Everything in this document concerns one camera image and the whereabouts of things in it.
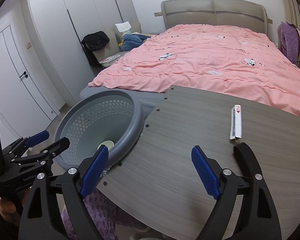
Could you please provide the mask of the person's left hand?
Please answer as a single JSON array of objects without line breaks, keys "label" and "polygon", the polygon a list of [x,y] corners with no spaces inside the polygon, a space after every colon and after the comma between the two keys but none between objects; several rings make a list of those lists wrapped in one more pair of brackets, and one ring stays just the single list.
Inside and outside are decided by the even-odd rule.
[{"label": "person's left hand", "polygon": [[20,225],[21,216],[12,202],[0,198],[0,214],[5,221],[15,226]]}]

